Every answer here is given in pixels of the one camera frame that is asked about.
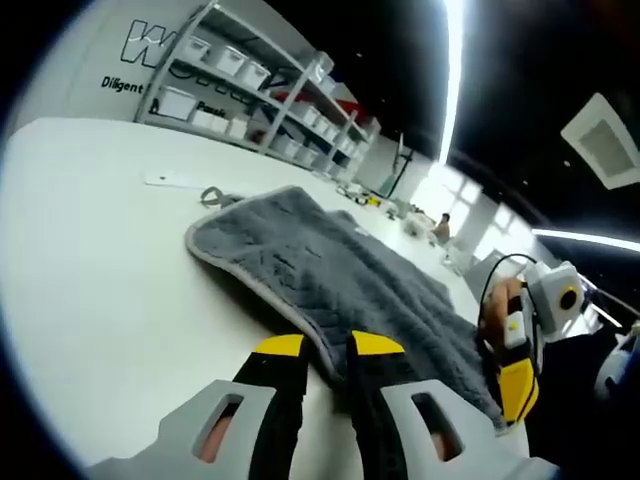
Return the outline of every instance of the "air vent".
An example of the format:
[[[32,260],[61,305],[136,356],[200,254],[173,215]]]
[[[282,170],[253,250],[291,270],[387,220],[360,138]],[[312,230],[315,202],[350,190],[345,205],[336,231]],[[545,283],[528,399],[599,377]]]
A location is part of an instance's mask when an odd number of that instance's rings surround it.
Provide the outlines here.
[[[609,102],[596,93],[561,132],[608,189],[640,182],[640,153]]]

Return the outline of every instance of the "gray blanket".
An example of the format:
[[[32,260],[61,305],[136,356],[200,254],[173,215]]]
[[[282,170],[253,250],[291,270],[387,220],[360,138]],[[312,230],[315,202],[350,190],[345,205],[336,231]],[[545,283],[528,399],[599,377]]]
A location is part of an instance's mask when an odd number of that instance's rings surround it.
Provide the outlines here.
[[[302,330],[334,382],[346,372],[351,330],[399,342],[423,379],[439,379],[499,427],[476,328],[447,288],[362,230],[289,187],[241,200],[192,225],[189,251],[234,275]]]

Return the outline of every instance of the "black ceiling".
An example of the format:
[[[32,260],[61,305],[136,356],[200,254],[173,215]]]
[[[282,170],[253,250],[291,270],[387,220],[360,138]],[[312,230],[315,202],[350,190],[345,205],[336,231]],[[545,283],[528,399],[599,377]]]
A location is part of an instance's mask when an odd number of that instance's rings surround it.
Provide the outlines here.
[[[380,119],[385,135],[403,131],[408,146],[437,156],[448,75],[444,0],[268,3],[331,55],[339,79]],[[640,2],[462,4],[463,73],[450,162],[533,226],[640,241],[640,185],[607,190],[560,136],[596,92],[630,129],[640,127]],[[544,243],[640,309],[640,254]]]

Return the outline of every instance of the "gray fabric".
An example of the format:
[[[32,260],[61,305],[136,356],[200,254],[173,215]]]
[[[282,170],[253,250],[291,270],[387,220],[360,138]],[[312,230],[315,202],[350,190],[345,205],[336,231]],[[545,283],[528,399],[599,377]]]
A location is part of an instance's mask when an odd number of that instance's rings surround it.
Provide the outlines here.
[[[447,288],[346,212],[326,213],[302,189],[242,200],[202,219],[189,250],[247,284],[316,344],[331,379],[345,374],[351,330],[388,336],[421,379],[439,379],[502,426],[475,346]]]

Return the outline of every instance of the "table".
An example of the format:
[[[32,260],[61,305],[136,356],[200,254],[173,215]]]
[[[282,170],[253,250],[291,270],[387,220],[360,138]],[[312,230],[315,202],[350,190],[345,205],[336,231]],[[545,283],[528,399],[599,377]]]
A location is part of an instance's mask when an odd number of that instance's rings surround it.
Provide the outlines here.
[[[187,227],[209,212],[201,186],[251,195],[300,185],[446,283],[463,317],[477,315],[463,280],[399,222],[231,145],[126,122],[40,119],[10,139],[1,182],[8,339],[27,390],[82,465],[152,443],[162,417],[232,378],[270,336],[226,277],[212,281],[184,247]],[[311,369],[291,478],[361,478],[350,420],[333,410]]]

